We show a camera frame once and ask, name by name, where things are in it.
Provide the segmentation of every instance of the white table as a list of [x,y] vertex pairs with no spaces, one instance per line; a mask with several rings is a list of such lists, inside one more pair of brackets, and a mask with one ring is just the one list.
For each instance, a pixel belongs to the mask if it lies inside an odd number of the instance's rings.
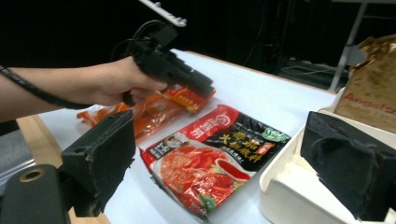
[[[200,118],[217,104],[232,106],[293,136],[305,124],[309,111],[317,111],[331,104],[335,98],[329,91],[202,55],[175,49],[174,52],[186,64],[211,77],[217,92],[201,113],[190,118],[182,118],[152,135],[140,145],[142,148]],[[78,112],[63,109],[39,115],[61,149],[66,149],[89,130],[87,124],[76,118]],[[134,163],[126,171],[124,180],[106,206],[105,214],[109,221],[112,224],[199,223],[151,181],[149,172],[137,152],[134,158]],[[261,174],[262,171],[258,172],[224,205],[210,214],[210,223],[270,223],[262,215],[259,207]]]

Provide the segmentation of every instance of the hot pot seasoning packet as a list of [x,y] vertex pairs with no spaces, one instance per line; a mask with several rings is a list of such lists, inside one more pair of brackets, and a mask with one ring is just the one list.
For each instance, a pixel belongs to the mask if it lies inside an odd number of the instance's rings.
[[140,153],[160,188],[207,220],[289,140],[285,133],[219,105]]

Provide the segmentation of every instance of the white container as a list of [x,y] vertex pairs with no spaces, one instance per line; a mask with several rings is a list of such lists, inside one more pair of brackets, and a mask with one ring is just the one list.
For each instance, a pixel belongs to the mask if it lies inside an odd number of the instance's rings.
[[[373,128],[333,113],[343,90],[333,104],[318,112],[339,118],[395,148],[396,134]],[[396,213],[389,209],[384,222],[356,220],[335,196],[318,181],[317,173],[300,156],[304,127],[291,138],[260,178],[260,208],[275,224],[289,223],[396,223]]]

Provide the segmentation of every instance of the green label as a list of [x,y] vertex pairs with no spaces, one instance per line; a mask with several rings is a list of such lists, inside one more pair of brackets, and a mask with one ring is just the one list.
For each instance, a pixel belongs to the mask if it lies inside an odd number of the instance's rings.
[[285,142],[290,139],[286,134],[275,131],[272,128],[266,128],[264,133],[262,133],[262,137],[273,142]]

